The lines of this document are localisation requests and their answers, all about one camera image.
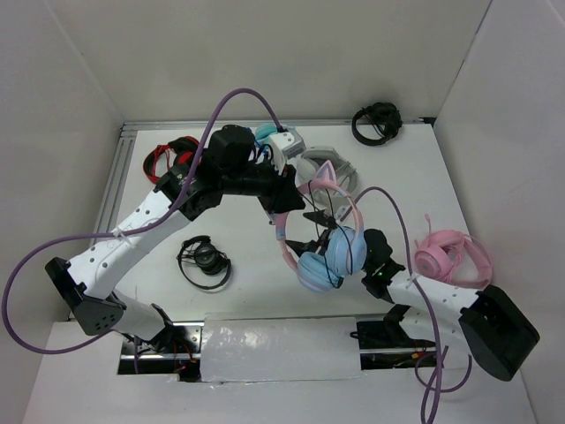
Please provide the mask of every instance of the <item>blue ear cushion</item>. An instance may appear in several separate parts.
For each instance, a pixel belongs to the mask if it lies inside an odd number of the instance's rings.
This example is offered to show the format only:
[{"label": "blue ear cushion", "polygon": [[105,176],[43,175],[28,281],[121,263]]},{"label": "blue ear cushion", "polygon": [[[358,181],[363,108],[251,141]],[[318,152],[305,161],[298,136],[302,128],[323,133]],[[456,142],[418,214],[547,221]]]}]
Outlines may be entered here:
[{"label": "blue ear cushion", "polygon": [[255,130],[255,139],[261,141],[271,134],[276,133],[276,126],[273,124],[263,124],[257,127]]},{"label": "blue ear cushion", "polygon": [[[334,271],[337,276],[347,276],[359,272],[365,264],[367,256],[367,244],[364,237],[360,237],[357,242],[353,242],[355,230],[350,227],[342,227],[333,230],[329,236],[328,250],[326,251],[326,259],[328,267]],[[353,269],[350,265],[350,244],[351,253],[353,254]]]},{"label": "blue ear cushion", "polygon": [[339,276],[326,269],[323,256],[305,252],[298,260],[298,280],[313,292],[329,292],[339,283]]}]

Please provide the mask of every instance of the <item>cat ear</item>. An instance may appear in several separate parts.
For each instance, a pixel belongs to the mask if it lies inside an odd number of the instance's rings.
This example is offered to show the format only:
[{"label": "cat ear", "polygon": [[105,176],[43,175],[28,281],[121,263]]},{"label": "cat ear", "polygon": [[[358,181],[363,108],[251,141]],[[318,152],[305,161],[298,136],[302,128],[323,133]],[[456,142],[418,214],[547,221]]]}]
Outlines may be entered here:
[{"label": "cat ear", "polygon": [[335,174],[334,165],[331,161],[325,161],[318,169],[318,172],[316,172],[316,176],[314,178],[337,184],[337,176]]}]

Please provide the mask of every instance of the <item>light blue headphones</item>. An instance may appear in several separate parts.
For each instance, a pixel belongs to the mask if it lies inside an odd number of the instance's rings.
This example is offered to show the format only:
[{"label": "light blue headphones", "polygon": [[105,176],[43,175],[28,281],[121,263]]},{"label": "light blue headphones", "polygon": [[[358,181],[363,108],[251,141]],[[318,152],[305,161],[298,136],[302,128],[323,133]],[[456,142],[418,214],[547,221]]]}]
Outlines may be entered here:
[{"label": "light blue headphones", "polygon": [[298,281],[313,292],[329,292],[341,287],[343,278],[363,268],[367,246],[365,239],[355,240],[355,231],[341,227],[332,231],[324,254],[305,252],[298,259]]},{"label": "light blue headphones", "polygon": [[267,137],[271,134],[278,133],[276,126],[273,124],[263,124],[259,125],[255,130],[255,141],[257,144],[261,145],[265,142]]},{"label": "light blue headphones", "polygon": [[[327,166],[334,172],[331,162],[328,161],[320,168],[320,175],[325,172],[322,168]],[[286,220],[289,213],[278,214],[274,217],[276,238],[279,240],[284,260],[295,270],[300,283],[313,292],[329,292],[339,288],[345,276],[355,274],[363,268],[367,255],[367,245],[363,235],[363,217],[350,195],[334,181],[335,172],[333,178],[315,178],[298,187],[298,191],[302,194],[308,193],[311,189],[335,190],[351,205],[356,229],[353,230],[346,226],[338,226],[333,229],[324,254],[305,252],[296,262],[285,243]]]}]

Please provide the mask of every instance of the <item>black headphones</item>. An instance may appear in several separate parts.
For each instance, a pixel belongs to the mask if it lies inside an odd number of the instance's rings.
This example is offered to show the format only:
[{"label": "black headphones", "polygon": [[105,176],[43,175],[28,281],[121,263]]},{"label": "black headphones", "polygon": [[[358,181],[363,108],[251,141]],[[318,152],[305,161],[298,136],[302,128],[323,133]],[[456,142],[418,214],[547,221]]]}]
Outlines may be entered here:
[{"label": "black headphones", "polygon": [[[191,246],[196,244],[198,246],[191,249]],[[197,284],[186,275],[183,262],[195,264],[207,276],[220,274],[224,269],[226,275],[220,283],[215,285]],[[198,236],[184,241],[177,255],[177,263],[186,280],[193,286],[205,291],[219,289],[228,282],[231,276],[231,260],[224,252],[220,252],[212,245],[209,236]]]},{"label": "black headphones", "polygon": [[[369,139],[361,134],[357,129],[357,121],[361,117],[366,117],[375,131],[380,135],[380,139]],[[392,103],[375,103],[372,106],[363,108],[355,114],[351,120],[351,131],[353,137],[366,146],[382,146],[390,139],[394,139],[398,135],[398,131],[402,128],[403,121],[400,118],[400,112]]]}]

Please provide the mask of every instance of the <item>white wall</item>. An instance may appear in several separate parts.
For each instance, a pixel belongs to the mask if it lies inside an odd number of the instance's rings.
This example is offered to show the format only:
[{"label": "white wall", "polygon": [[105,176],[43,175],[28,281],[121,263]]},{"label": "white wall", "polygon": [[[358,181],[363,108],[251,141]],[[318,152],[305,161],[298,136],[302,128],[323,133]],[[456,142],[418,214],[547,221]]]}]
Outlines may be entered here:
[{"label": "white wall", "polygon": [[565,416],[564,13],[563,0],[494,0],[435,127],[495,282],[541,334],[524,364],[539,424]]},{"label": "white wall", "polygon": [[[92,230],[121,122],[40,0],[2,1],[0,28],[3,289],[17,261],[41,242]],[[65,310],[43,265],[77,248],[41,255],[16,281],[10,317],[36,345],[45,346]],[[1,327],[1,421],[12,424],[23,418],[41,356],[14,344]]]},{"label": "white wall", "polygon": [[[49,0],[127,120],[204,119],[235,87],[282,117],[390,100],[437,116],[489,0]],[[224,117],[265,117],[237,99]]]}]

